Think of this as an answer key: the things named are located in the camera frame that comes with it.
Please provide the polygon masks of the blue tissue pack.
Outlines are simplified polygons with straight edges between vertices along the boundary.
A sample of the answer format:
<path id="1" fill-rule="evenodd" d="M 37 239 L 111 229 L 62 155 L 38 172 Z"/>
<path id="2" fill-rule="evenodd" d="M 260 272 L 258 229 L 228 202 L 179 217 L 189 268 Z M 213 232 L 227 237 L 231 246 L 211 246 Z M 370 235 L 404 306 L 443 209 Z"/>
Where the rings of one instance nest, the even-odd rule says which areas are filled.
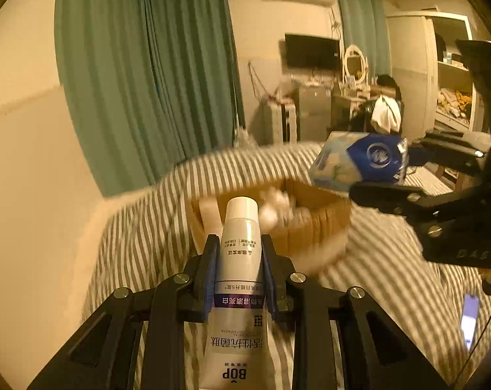
<path id="1" fill-rule="evenodd" d="M 313 185 L 348 192 L 357 182 L 401 184 L 408 141 L 398 135 L 333 131 L 311 165 Z"/>

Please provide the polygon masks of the small green window curtain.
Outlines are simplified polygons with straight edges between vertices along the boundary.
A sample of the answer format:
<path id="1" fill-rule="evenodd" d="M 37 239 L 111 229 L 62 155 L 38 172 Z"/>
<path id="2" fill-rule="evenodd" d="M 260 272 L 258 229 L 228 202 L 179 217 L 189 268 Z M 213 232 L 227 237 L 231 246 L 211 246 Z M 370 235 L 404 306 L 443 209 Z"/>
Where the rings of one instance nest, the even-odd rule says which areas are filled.
<path id="1" fill-rule="evenodd" d="M 338 0 L 345 47 L 356 45 L 368 61 L 369 77 L 391 74 L 383 0 Z"/>

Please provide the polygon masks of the white towel on chair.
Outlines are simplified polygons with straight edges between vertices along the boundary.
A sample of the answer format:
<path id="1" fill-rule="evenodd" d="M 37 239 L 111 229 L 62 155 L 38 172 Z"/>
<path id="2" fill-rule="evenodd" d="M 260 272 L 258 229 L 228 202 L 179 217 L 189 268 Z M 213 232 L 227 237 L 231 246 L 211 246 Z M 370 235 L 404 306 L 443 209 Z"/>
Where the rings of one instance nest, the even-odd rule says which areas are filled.
<path id="1" fill-rule="evenodd" d="M 379 134 L 399 134 L 401 127 L 399 103 L 393 98 L 380 95 L 373 107 L 371 126 Z"/>

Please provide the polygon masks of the white suitcase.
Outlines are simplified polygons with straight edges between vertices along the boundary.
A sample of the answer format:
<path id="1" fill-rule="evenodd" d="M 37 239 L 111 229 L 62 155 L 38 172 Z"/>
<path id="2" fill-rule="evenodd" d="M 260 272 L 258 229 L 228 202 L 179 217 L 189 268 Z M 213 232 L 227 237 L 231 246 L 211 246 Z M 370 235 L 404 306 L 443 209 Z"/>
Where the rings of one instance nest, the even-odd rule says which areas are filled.
<path id="1" fill-rule="evenodd" d="M 295 144 L 297 115 L 295 102 L 288 99 L 269 100 L 263 108 L 266 144 Z"/>

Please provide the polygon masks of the large green curtain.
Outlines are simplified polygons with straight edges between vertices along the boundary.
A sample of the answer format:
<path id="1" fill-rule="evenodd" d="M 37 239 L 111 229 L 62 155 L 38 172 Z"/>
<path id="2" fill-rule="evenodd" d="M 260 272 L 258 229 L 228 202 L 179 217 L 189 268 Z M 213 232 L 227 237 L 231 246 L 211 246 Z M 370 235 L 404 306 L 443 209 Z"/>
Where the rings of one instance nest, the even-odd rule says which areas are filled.
<path id="1" fill-rule="evenodd" d="M 232 146 L 245 123 L 228 0 L 55 0 L 55 51 L 102 195 Z"/>

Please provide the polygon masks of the black chair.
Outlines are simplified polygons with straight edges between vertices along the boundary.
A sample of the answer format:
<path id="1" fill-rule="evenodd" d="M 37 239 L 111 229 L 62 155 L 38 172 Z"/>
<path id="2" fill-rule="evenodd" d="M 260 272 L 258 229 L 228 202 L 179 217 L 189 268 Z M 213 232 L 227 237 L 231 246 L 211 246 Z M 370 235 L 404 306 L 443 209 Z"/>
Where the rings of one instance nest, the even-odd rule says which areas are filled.
<path id="1" fill-rule="evenodd" d="M 393 90 L 394 94 L 380 93 L 376 99 L 360 104 L 350 117 L 348 130 L 380 135 L 400 135 L 404 111 L 400 87 L 388 74 L 378 76 L 376 84 Z"/>

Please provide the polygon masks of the wooden dressing table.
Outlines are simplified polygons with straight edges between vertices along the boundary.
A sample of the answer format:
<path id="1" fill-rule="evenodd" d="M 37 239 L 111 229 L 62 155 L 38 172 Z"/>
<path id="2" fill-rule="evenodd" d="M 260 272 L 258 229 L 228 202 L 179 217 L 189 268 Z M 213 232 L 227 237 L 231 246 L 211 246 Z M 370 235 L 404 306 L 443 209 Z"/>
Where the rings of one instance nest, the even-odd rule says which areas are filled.
<path id="1" fill-rule="evenodd" d="M 355 95 L 350 92 L 346 94 L 333 93 L 331 96 L 330 129 L 332 131 L 346 131 L 354 111 L 370 99 L 370 94 L 363 92 L 357 92 Z"/>

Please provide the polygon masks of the silver mini fridge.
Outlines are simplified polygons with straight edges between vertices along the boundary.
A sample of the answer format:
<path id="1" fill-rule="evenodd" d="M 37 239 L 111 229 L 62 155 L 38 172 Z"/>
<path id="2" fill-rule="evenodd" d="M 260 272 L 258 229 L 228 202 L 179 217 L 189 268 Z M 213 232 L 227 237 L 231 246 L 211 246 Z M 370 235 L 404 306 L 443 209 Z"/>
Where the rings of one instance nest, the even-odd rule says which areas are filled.
<path id="1" fill-rule="evenodd" d="M 293 93 L 297 136 L 302 142 L 327 140 L 331 123 L 331 90 L 323 86 L 299 86 Z"/>

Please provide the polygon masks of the white wardrobe shelving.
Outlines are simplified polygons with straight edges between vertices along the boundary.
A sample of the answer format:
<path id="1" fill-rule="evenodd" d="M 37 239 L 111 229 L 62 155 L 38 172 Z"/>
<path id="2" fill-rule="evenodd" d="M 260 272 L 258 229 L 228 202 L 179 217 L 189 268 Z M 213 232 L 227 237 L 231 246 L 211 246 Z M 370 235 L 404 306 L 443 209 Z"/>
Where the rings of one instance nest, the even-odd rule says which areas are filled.
<path id="1" fill-rule="evenodd" d="M 468 17 L 401 11 L 387 15 L 386 23 L 404 137 L 413 140 L 431 129 L 483 131 L 483 99 L 457 47 L 457 41 L 473 38 Z"/>

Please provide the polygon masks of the white toothpaste tube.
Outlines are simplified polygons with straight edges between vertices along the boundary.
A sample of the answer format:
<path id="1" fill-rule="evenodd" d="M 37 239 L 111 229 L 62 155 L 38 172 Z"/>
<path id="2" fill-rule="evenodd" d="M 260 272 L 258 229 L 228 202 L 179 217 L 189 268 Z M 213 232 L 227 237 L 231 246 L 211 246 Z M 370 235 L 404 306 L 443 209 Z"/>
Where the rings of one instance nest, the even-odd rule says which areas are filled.
<path id="1" fill-rule="evenodd" d="M 268 387 L 267 321 L 259 209 L 229 200 L 217 258 L 200 389 Z"/>

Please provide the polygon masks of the white plush toy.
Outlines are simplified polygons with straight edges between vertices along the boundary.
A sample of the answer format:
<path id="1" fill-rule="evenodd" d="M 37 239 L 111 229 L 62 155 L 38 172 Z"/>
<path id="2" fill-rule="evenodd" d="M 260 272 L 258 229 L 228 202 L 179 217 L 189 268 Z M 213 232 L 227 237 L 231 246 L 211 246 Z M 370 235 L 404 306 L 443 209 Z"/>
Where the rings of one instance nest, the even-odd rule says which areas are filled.
<path id="1" fill-rule="evenodd" d="M 295 198 L 280 189 L 270 187 L 259 197 L 259 228 L 263 233 L 299 227 L 311 220 L 311 211 L 297 206 Z"/>

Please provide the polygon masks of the smartphone with lit screen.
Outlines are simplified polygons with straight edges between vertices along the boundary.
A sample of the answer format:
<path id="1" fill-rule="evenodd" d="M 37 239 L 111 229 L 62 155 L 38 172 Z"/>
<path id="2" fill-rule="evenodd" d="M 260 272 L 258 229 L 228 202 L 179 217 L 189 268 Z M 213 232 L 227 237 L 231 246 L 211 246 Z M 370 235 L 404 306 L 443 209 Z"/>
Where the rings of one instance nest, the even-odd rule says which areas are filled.
<path id="1" fill-rule="evenodd" d="M 473 346 L 474 334 L 477 326 L 480 300 L 477 296 L 466 293 L 462 306 L 460 329 L 463 334 L 467 350 Z"/>

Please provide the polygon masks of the open cardboard box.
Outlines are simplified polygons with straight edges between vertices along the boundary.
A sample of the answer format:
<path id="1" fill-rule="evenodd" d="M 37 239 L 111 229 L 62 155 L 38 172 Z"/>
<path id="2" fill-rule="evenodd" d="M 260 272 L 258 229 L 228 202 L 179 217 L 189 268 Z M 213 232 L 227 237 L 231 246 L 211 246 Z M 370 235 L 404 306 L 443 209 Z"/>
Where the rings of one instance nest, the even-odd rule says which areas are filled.
<path id="1" fill-rule="evenodd" d="M 197 252 L 209 234 L 221 235 L 228 201 L 247 196 L 259 206 L 259 227 L 278 255 L 314 275 L 347 252 L 351 202 L 342 195 L 297 179 L 279 179 L 186 198 L 186 214 Z"/>

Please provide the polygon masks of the black wall television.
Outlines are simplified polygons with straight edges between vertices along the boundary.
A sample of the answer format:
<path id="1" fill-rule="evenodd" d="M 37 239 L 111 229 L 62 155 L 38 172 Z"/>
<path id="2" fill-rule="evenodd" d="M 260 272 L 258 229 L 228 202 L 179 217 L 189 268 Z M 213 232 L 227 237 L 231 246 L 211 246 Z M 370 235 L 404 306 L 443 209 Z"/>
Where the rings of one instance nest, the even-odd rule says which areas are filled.
<path id="1" fill-rule="evenodd" d="M 290 68 L 338 71 L 341 68 L 340 42 L 311 35 L 285 35 L 286 63 Z"/>

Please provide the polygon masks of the green checkered duvet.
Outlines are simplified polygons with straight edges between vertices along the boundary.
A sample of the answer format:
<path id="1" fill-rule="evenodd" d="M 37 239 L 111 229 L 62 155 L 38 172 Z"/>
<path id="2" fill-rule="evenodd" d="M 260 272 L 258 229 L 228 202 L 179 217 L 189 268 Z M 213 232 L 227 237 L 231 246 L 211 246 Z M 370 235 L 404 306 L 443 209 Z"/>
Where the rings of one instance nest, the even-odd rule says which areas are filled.
<path id="1" fill-rule="evenodd" d="M 103 232 L 82 313 L 89 316 L 119 287 L 134 292 L 182 271 L 195 255 L 186 198 L 263 180 L 309 179 L 318 143 L 213 152 L 174 167 L 152 190 L 113 215 Z M 475 268 L 426 262 L 400 216 L 354 207 L 347 252 L 319 273 L 321 285 L 365 289 L 415 343 L 448 384 L 477 368 L 491 343 L 491 297 Z M 473 346 L 460 329 L 466 293 L 480 300 Z"/>

